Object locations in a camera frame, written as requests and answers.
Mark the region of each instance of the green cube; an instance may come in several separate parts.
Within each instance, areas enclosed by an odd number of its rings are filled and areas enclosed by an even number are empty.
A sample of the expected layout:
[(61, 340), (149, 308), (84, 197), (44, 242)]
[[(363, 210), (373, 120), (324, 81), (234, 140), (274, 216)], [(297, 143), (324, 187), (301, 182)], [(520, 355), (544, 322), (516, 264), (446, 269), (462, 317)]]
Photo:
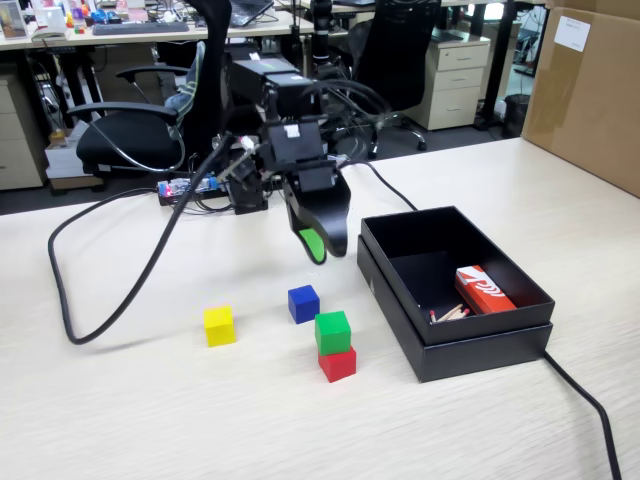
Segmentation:
[(351, 347), (351, 327), (344, 312), (316, 315), (316, 343), (320, 355), (345, 353)]

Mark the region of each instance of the drawer cabinet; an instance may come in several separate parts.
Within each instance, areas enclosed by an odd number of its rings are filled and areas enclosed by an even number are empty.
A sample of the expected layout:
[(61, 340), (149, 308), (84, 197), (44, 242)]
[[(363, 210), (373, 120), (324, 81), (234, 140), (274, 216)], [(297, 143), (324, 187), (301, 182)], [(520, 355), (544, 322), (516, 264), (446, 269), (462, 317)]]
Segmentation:
[(11, 67), (0, 68), (0, 190), (40, 187), (47, 159), (31, 104)]
[(470, 125), (475, 119), (490, 42), (450, 33), (462, 40), (429, 44), (422, 102), (404, 112), (427, 130)]

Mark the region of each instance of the block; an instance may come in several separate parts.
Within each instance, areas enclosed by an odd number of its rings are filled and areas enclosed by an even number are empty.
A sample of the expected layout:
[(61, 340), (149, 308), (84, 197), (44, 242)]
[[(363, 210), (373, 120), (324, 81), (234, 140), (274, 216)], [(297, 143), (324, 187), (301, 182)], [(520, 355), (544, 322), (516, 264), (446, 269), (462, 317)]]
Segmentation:
[(334, 355), (349, 351), (351, 327), (344, 312), (316, 315), (316, 343), (320, 355)]
[(233, 328), (231, 307), (205, 308), (204, 332), (207, 335), (207, 343), (210, 347), (235, 342), (236, 332)]
[(316, 318), (320, 299), (311, 285), (289, 290), (289, 311), (297, 324)]
[(349, 347), (349, 351), (346, 353), (318, 354), (318, 364), (327, 376), (329, 383), (333, 383), (356, 373), (356, 351), (353, 347)]

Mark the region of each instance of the yellow cube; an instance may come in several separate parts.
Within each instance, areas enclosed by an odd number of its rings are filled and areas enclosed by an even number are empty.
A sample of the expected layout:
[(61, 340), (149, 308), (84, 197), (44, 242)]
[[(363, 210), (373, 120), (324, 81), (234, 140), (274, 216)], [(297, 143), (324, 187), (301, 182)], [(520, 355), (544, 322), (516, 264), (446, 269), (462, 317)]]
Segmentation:
[(236, 341), (236, 332), (233, 328), (231, 307), (205, 308), (204, 332), (207, 334), (207, 343), (210, 347), (226, 345)]

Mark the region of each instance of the red cube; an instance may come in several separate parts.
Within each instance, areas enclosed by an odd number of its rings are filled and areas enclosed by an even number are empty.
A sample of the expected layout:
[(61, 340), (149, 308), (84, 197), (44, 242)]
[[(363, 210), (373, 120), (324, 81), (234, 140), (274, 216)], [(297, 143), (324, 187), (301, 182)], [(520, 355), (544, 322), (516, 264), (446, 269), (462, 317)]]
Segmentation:
[(318, 364), (327, 376), (329, 383), (333, 383), (356, 373), (356, 351), (353, 347), (349, 347), (349, 351), (345, 353), (334, 355), (320, 355), (318, 353)]

